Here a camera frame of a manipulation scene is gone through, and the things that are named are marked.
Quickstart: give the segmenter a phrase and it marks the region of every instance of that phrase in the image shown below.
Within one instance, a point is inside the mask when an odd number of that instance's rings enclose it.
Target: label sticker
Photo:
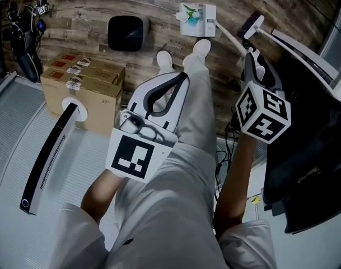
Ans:
[[[59,68],[63,68],[64,65],[66,65],[66,63],[60,62],[60,61],[55,61],[52,63],[52,66],[59,67]]]
[[[77,62],[78,65],[88,67],[91,64],[91,60],[87,58],[81,59],[79,62]]]
[[[54,77],[54,78],[62,78],[63,74],[59,72],[52,71],[48,76]]]
[[[77,62],[78,65],[81,65],[81,66],[85,66],[85,67],[88,67],[91,63],[87,63],[87,62],[83,62],[83,61],[79,61]]]
[[[79,91],[81,89],[82,79],[79,77],[72,77],[67,83],[66,87],[71,90]]]
[[[67,70],[67,73],[70,74],[75,74],[75,75],[79,75],[79,73],[81,72],[81,68],[80,67],[71,67]]]
[[[64,55],[64,56],[62,57],[62,59],[68,60],[68,61],[73,61],[73,60],[75,59],[75,56]]]

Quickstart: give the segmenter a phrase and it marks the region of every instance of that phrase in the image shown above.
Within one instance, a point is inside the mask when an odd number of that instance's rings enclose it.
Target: cardboard box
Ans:
[[[84,57],[80,55],[79,53],[68,51],[68,52],[63,52],[60,55],[56,56],[53,60],[49,61],[48,63],[44,64],[44,71],[46,71],[49,67],[54,67],[53,63],[58,61],[60,62],[65,62],[67,64],[67,69],[74,66],[78,65],[81,66],[82,69],[85,68],[93,68],[102,70],[104,72],[112,73],[115,74],[116,80],[115,83],[117,85],[122,85],[125,79],[125,69],[122,66],[113,64],[111,62],[103,62],[97,59],[92,59],[89,57]]]
[[[96,78],[98,80],[108,82],[111,84],[118,85],[118,78],[117,74],[106,72],[98,68],[91,68],[91,67],[84,67],[77,64],[69,63],[62,60],[51,60],[44,64],[44,71],[53,68],[57,71],[62,71],[65,73],[70,73],[74,75],[81,75],[86,76],[89,78]]]
[[[88,112],[87,119],[76,122],[76,127],[110,136],[113,127],[119,126],[121,86],[53,68],[41,75],[41,83],[48,111],[53,117],[62,115],[62,101],[71,96]]]

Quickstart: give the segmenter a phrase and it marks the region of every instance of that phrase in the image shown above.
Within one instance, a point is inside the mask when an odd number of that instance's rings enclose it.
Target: person's arm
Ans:
[[[253,137],[240,134],[214,214],[213,225],[218,237],[227,229],[242,223],[255,146]]]
[[[105,169],[87,190],[81,203],[81,209],[99,224],[122,180],[121,177]]]

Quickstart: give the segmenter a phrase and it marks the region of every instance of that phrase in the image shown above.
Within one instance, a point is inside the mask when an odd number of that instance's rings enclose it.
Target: white pole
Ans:
[[[230,39],[230,41],[232,41],[232,43],[237,48],[237,50],[239,50],[241,55],[245,57],[247,54],[247,51],[244,48],[244,46],[242,46],[242,44],[239,41],[237,41],[237,39],[233,35],[231,35],[229,31],[227,31],[223,26],[221,26],[218,21],[215,20],[214,24],[218,26],[218,28]]]
[[[326,81],[320,76],[320,74],[318,74],[304,59],[302,59],[298,54],[296,54],[296,52],[294,52],[288,46],[286,46],[281,41],[276,39],[274,36],[268,34],[267,32],[265,32],[264,30],[262,30],[261,28],[257,26],[256,26],[256,31],[261,34],[264,34],[266,37],[270,38],[275,43],[279,44],[282,48],[284,48],[285,50],[288,50],[292,55],[294,55],[307,69],[309,69],[316,76],[316,78],[325,86],[325,88],[330,92],[330,94],[337,99],[337,96],[335,92],[333,91],[333,89],[326,83]]]

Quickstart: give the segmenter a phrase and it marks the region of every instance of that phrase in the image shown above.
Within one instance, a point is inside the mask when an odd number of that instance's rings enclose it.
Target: small yellow object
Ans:
[[[261,198],[256,196],[254,199],[251,201],[252,204],[258,204],[261,201]]]

